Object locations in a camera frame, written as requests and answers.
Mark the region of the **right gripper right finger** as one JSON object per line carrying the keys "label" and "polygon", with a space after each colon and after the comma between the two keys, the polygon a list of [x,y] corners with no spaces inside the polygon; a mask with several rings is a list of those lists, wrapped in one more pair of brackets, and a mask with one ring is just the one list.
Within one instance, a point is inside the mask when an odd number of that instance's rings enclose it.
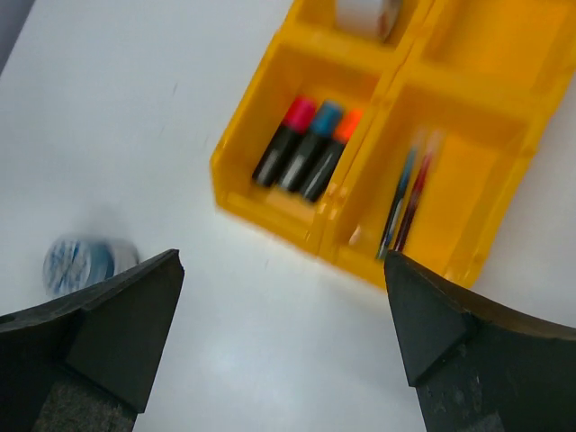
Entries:
{"label": "right gripper right finger", "polygon": [[513,310],[391,251],[388,300],[428,431],[573,431],[575,330]]}

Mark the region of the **blue gel pen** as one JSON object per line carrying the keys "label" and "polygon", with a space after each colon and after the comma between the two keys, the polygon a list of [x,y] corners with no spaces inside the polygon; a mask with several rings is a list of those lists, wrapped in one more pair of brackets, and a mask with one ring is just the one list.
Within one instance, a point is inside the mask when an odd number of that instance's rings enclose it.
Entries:
{"label": "blue gel pen", "polygon": [[403,200],[406,194],[406,189],[409,185],[413,166],[416,160],[416,157],[419,153],[419,149],[423,145],[425,141],[425,137],[427,135],[427,131],[424,128],[418,129],[412,136],[409,152],[406,156],[404,165],[400,172],[399,181],[396,185],[394,196],[391,201],[391,208],[389,210],[387,220],[384,225],[382,238],[379,244],[379,249],[376,255],[378,260],[383,261],[385,255],[388,251],[390,244],[392,243],[393,236],[396,230],[396,225],[398,222],[398,218],[401,213]]}

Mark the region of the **orange cap black highlighter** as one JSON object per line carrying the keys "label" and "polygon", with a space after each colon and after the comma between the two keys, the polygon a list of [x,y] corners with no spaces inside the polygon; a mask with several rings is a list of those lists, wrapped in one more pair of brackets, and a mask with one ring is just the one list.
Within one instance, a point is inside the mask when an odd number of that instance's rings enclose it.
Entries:
{"label": "orange cap black highlighter", "polygon": [[353,136],[364,111],[355,109],[348,112],[336,127],[320,158],[306,177],[300,190],[302,198],[315,203],[326,191],[329,181],[336,170],[347,143]]}

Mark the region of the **clear tape roll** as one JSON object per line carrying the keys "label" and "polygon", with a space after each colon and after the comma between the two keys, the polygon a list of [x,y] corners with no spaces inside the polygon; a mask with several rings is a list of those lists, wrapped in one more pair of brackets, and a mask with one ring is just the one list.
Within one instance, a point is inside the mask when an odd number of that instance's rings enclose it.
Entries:
{"label": "clear tape roll", "polygon": [[343,32],[385,41],[400,15],[401,0],[337,0],[335,24]]}

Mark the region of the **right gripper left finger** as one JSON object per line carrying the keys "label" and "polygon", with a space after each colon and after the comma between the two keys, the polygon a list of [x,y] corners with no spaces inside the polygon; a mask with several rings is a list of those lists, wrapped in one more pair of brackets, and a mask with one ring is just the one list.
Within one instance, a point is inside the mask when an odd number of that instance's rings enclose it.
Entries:
{"label": "right gripper left finger", "polygon": [[131,431],[148,404],[185,271],[169,249],[1,318],[3,431]]}

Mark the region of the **pink cap black highlighter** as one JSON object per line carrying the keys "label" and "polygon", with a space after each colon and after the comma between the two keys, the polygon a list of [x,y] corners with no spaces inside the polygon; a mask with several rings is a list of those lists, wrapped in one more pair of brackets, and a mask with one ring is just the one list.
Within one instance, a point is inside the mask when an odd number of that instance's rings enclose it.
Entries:
{"label": "pink cap black highlighter", "polygon": [[316,110],[313,99],[302,95],[294,99],[256,165],[252,179],[257,185],[270,187],[276,182]]}

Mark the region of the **blue cap black highlighter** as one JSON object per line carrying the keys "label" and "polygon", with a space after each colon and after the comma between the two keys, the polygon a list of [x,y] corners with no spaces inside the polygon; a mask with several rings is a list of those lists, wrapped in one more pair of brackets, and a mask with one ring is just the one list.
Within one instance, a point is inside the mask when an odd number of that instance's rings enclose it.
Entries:
{"label": "blue cap black highlighter", "polygon": [[300,189],[340,123],[344,111],[340,104],[333,101],[322,103],[278,180],[281,189],[289,193]]}

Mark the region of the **red pen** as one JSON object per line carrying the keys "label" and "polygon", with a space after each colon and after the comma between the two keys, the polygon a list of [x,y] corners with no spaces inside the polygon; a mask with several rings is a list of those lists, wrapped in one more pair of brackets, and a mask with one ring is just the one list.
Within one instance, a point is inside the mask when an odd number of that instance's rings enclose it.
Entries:
{"label": "red pen", "polygon": [[393,246],[394,251],[401,252],[406,245],[408,235],[410,233],[410,227],[415,217],[416,211],[419,207],[420,197],[423,193],[423,189],[427,181],[428,171],[432,165],[434,156],[437,153],[437,149],[440,146],[444,136],[445,133],[440,129],[433,130],[428,135],[425,146],[425,153],[420,163],[416,180],[410,191],[409,202],[408,205],[406,206],[404,215],[400,223],[400,228],[398,230],[398,234],[395,239],[395,243]]}

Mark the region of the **blue putty jar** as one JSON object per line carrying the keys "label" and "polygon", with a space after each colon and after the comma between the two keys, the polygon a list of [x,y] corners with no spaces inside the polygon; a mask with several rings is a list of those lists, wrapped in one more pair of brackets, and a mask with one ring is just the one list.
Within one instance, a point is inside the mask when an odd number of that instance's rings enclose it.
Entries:
{"label": "blue putty jar", "polygon": [[99,284],[140,263],[136,247],[125,239],[66,235],[49,247],[42,281],[53,298]]}

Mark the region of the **yellow four-compartment organizer tray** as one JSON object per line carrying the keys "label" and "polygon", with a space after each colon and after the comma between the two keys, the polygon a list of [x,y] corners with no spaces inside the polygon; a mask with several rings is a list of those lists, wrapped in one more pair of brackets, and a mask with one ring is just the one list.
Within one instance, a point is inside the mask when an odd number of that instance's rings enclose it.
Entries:
{"label": "yellow four-compartment organizer tray", "polygon": [[[445,136],[401,253],[470,287],[574,73],[575,4],[402,1],[380,41],[339,30],[335,2],[292,4],[211,157],[216,203],[384,285],[376,255],[412,136],[427,131],[387,253],[428,135],[440,129]],[[289,193],[278,186],[281,175],[270,187],[252,179],[300,95],[316,102],[316,112],[327,100],[340,104],[341,121],[364,111],[316,202],[302,198],[304,182]]]}

